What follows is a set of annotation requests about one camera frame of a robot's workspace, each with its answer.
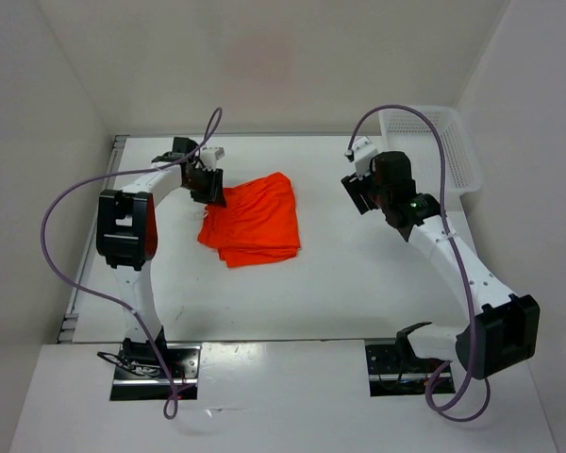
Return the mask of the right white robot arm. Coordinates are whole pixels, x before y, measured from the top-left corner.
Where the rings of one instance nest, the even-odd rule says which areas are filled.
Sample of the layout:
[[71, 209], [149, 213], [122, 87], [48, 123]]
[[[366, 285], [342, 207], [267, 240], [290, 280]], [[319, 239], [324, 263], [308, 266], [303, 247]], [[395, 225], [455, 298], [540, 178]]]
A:
[[467, 327], [420, 322], [397, 332], [394, 357], [406, 371], [427, 359], [458, 361], [472, 378], [488, 378], [533, 357], [541, 309], [497, 279], [443, 216], [439, 201], [420, 193], [408, 156], [401, 151], [348, 151], [355, 166], [342, 179], [360, 213], [380, 210], [389, 226], [439, 272], [459, 304]]

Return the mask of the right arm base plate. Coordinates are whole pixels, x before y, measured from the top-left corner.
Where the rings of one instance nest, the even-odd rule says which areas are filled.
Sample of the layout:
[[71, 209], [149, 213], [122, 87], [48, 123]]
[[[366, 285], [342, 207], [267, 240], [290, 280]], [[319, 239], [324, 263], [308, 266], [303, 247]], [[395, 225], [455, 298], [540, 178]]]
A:
[[365, 355], [370, 397], [418, 396], [425, 388], [441, 361], [418, 359], [404, 364], [393, 343], [366, 343]]

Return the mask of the orange mesh shorts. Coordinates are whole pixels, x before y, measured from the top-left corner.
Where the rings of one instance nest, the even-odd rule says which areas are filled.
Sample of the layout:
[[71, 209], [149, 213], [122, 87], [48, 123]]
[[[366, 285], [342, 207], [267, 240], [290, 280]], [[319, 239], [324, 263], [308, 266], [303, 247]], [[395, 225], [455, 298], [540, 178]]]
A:
[[291, 181], [280, 172], [224, 189], [225, 207], [205, 208], [197, 241], [229, 268], [289, 260], [301, 249]]

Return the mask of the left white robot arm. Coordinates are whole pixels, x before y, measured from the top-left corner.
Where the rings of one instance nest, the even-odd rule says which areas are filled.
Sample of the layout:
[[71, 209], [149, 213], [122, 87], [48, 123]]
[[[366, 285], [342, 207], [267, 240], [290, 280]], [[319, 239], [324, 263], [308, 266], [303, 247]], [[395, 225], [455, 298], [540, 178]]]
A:
[[99, 195], [96, 249], [112, 269], [125, 303], [122, 349], [116, 356], [100, 356], [127, 373], [155, 378], [170, 363], [151, 280], [158, 250], [156, 207], [179, 188], [188, 190], [196, 203], [224, 207], [224, 170], [218, 166], [224, 156], [222, 147], [175, 137], [172, 149], [153, 158], [137, 179]]

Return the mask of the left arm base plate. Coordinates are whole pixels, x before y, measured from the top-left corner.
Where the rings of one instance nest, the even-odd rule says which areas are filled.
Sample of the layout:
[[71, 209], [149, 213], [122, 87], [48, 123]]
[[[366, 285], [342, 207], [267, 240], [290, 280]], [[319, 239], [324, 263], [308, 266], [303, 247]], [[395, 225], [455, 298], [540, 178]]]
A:
[[[201, 351], [200, 344], [168, 344], [165, 360], [179, 401], [197, 399]], [[123, 351], [98, 356], [114, 365], [110, 401], [165, 401], [171, 393], [169, 379], [156, 360], [126, 360]]]

